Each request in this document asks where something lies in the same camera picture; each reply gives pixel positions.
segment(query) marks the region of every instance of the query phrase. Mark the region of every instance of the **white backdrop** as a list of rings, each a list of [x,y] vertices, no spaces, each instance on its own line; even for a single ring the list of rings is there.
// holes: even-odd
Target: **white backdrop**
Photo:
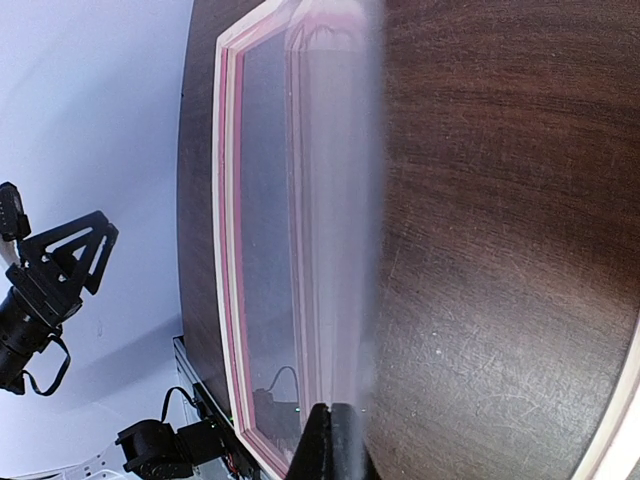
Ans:
[[[59,392],[0,392],[0,477],[85,460],[157,418],[177,382],[176,155],[191,7],[2,2],[0,182],[18,186],[36,233],[100,209],[120,237],[101,291],[85,292],[65,324],[73,360]],[[0,295],[7,288],[2,275]],[[29,365],[44,386],[62,359],[50,350]]]

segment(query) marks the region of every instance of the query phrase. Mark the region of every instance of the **black mount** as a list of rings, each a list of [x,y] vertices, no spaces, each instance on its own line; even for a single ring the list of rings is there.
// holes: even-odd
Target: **black mount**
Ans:
[[[27,376],[36,393],[49,396],[70,363],[62,323],[82,306],[83,288],[92,295],[98,291],[118,230],[102,212],[94,212],[27,238],[30,234],[18,189],[10,183],[0,185],[0,235],[4,242],[16,242],[20,259],[6,272],[12,287],[0,305],[0,389],[23,395]],[[41,392],[24,367],[50,342],[67,358],[51,387]]]
[[[209,410],[198,401],[201,414]],[[313,407],[285,480],[380,480],[362,441],[360,420],[352,406]],[[234,478],[257,480],[260,468],[218,414],[173,432],[171,425],[144,420],[118,434],[127,463],[124,469],[143,480],[193,476],[193,468],[215,458],[232,457]]]

